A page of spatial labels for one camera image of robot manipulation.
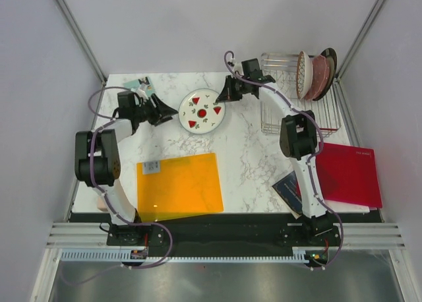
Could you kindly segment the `white watermelon pattern plate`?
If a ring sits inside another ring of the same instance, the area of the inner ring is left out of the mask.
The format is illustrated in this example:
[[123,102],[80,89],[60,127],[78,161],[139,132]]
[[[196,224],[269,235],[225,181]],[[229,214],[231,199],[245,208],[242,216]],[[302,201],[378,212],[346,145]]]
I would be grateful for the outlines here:
[[217,103],[219,94],[209,88],[200,88],[187,94],[179,106],[181,126],[194,135],[203,135],[217,129],[226,114],[225,103]]

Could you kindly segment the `metal wire dish rack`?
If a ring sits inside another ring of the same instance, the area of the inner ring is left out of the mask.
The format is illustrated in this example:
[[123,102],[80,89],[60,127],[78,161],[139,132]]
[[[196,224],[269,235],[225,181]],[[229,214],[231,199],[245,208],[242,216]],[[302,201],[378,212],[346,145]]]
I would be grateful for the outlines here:
[[338,108],[334,88],[318,101],[301,100],[296,94],[297,54],[263,53],[260,56],[260,67],[265,75],[272,76],[278,88],[293,104],[302,110],[311,110],[315,115],[324,137],[335,133],[342,126],[342,118]]

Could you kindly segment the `brown rim floral plate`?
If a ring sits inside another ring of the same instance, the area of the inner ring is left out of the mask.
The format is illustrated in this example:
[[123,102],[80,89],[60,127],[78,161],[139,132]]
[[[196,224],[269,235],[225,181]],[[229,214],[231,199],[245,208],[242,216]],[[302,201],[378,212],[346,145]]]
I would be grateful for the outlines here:
[[311,89],[313,82],[313,62],[308,54],[300,51],[296,68],[296,94],[302,100]]

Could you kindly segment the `pink polka dot plate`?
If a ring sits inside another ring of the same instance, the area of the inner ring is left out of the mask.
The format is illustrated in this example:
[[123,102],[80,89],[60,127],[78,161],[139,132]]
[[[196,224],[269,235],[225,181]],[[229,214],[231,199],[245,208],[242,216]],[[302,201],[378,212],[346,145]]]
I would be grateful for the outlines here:
[[306,100],[314,100],[324,90],[328,83],[330,75],[330,62],[323,55],[314,57],[313,64],[313,80],[309,91],[305,95]]

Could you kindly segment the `dark rim beige plate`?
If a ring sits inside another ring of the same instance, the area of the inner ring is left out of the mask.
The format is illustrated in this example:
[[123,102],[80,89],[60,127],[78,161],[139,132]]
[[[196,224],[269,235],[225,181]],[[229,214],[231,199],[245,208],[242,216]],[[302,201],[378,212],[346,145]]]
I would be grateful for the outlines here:
[[328,60],[330,73],[329,73],[329,76],[328,76],[327,84],[324,87],[324,89],[322,90],[322,92],[318,96],[313,98],[314,102],[323,99],[323,97],[325,97],[327,92],[330,90],[332,83],[334,81],[335,75],[336,75],[337,64],[338,64],[336,51],[332,47],[326,48],[321,53],[321,55],[325,56],[325,58]]

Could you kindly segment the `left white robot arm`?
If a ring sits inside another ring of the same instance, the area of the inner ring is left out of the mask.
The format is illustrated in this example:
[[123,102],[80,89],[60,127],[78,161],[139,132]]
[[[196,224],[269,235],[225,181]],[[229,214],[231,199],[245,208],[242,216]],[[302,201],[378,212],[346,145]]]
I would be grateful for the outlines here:
[[114,226],[124,226],[122,238],[131,245],[144,239],[144,223],[138,210],[130,203],[120,182],[121,160],[118,144],[133,136],[141,123],[158,126],[173,119],[176,109],[165,104],[157,95],[143,98],[128,88],[120,87],[117,108],[112,116],[93,131],[75,135],[76,178],[96,191],[104,200]]

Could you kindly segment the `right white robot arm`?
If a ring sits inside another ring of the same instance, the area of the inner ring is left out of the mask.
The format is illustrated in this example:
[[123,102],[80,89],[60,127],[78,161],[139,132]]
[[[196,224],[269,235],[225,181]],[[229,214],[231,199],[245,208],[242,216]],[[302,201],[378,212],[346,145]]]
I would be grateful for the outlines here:
[[217,102],[236,102],[245,94],[272,105],[281,115],[280,149],[293,167],[299,192],[303,217],[302,237],[310,245],[319,244],[326,232],[333,228],[328,217],[328,206],[318,179],[316,156],[324,147],[323,136],[311,111],[300,110],[278,88],[276,80],[265,75],[258,59],[241,62],[241,71],[235,70],[234,53],[224,55],[224,63],[230,72]]

